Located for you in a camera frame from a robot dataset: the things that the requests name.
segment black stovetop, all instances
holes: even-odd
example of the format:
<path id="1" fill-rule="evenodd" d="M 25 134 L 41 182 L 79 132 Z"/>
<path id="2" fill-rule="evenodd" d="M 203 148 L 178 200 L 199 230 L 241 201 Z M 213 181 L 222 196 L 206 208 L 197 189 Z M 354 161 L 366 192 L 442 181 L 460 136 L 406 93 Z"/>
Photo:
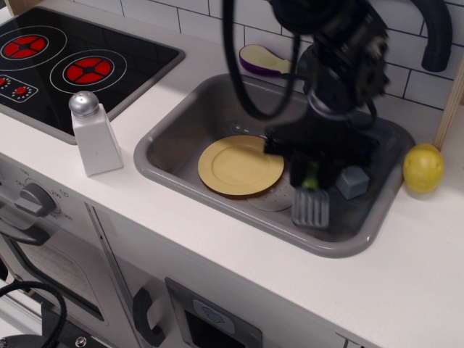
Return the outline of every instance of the black stovetop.
<path id="1" fill-rule="evenodd" d="M 35 7 L 0 27 L 0 111 L 67 141 L 75 92 L 94 92 L 112 120 L 184 56 Z"/>

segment faucet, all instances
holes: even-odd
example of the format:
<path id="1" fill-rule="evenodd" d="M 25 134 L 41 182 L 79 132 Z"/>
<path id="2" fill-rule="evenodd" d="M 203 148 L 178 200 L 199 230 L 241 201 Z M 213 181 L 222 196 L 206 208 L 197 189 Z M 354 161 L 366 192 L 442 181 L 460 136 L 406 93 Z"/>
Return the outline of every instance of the faucet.
<path id="1" fill-rule="evenodd" d="M 452 24 L 450 12 L 443 0 L 411 0 L 426 21 L 428 42 L 423 53 L 422 67 L 432 72 L 447 68 L 451 54 Z"/>

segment subway tile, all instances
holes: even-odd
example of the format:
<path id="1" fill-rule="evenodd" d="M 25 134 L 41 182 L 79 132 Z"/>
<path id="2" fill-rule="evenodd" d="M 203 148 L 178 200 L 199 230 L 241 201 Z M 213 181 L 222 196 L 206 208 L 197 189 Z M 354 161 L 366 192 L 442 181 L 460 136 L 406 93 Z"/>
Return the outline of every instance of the subway tile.
<path id="1" fill-rule="evenodd" d="M 210 0 L 210 14 L 222 18 L 222 0 Z M 234 22 L 277 34 L 282 28 L 271 5 L 263 0 L 236 0 Z"/>
<path id="2" fill-rule="evenodd" d="M 390 83 L 386 86 L 385 91 L 388 94 L 403 97 L 406 89 L 407 77 L 410 70 L 397 67 L 394 65 L 387 65 L 385 69 L 386 76 L 389 78 Z"/>
<path id="3" fill-rule="evenodd" d="M 405 98 L 444 109 L 451 87 L 451 80 L 412 71 L 407 83 Z"/>
<path id="4" fill-rule="evenodd" d="M 440 76 L 454 79 L 456 77 L 457 69 L 461 63 L 464 55 L 464 47 L 451 46 L 451 55 L 449 56 L 448 66 L 445 71 L 440 73 Z"/>
<path id="5" fill-rule="evenodd" d="M 208 0 L 150 0 L 154 2 L 159 2 L 161 4 L 166 4 L 180 9 L 187 9 L 189 11 L 194 11 L 208 15 Z"/>
<path id="6" fill-rule="evenodd" d="M 370 0 L 390 29 L 419 35 L 423 18 L 418 8 L 404 0 Z"/>
<path id="7" fill-rule="evenodd" d="M 245 44 L 261 45 L 282 59 L 291 59 L 293 40 L 292 38 L 286 36 L 245 27 Z M 307 49 L 309 45 L 310 43 L 302 41 L 299 48 L 300 55 Z"/>
<path id="8" fill-rule="evenodd" d="M 175 7 L 147 0 L 121 0 L 121 3 L 126 17 L 179 32 Z"/>
<path id="9" fill-rule="evenodd" d="M 427 39 L 419 36 L 389 31 L 389 51 L 386 61 L 414 70 L 422 70 L 421 62 Z"/>
<path id="10" fill-rule="evenodd" d="M 290 31 L 290 30 L 287 30 L 285 28 L 282 28 L 282 35 L 283 36 L 288 36 L 290 38 L 293 38 L 293 33 Z M 309 43 L 313 43 L 314 40 L 312 38 L 312 35 L 302 35 L 302 41 L 306 41 L 306 42 L 309 42 Z"/>
<path id="11" fill-rule="evenodd" d="M 179 9 L 181 32 L 221 44 L 223 42 L 222 20 Z M 244 46 L 244 27 L 234 25 L 234 45 L 236 49 Z"/>
<path id="12" fill-rule="evenodd" d="M 464 45 L 464 7 L 448 4 L 452 22 L 452 42 Z"/>
<path id="13" fill-rule="evenodd" d="M 378 116 L 402 126 L 417 144 L 434 141 L 443 111 L 417 103 L 405 103 L 401 98 L 385 95 L 377 98 Z"/>
<path id="14" fill-rule="evenodd" d="M 123 8 L 121 7 L 120 0 L 75 0 L 75 2 L 92 6 L 97 9 L 103 9 L 105 11 L 115 13 L 116 15 L 123 15 Z"/>
<path id="15" fill-rule="evenodd" d="M 216 18 L 223 17 L 223 0 L 209 0 L 210 2 L 210 16 Z"/>

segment small blue cube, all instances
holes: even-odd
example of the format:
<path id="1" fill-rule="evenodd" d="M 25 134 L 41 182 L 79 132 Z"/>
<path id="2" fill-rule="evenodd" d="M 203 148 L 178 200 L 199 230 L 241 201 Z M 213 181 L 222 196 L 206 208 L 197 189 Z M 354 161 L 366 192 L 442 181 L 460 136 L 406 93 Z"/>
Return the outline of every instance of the small blue cube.
<path id="1" fill-rule="evenodd" d="M 352 165 L 340 172 L 335 186 L 345 199 L 355 198 L 368 191 L 369 177 L 360 167 Z"/>

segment lemon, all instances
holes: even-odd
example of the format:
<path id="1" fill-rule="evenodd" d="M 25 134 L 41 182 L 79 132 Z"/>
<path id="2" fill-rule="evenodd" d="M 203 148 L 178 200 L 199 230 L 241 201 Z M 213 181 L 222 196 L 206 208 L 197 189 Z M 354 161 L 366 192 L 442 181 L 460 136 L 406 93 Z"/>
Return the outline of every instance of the lemon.
<path id="1" fill-rule="evenodd" d="M 414 192 L 433 191 L 443 176 L 444 162 L 440 151 L 430 144 L 414 146 L 403 163 L 405 183 Z"/>

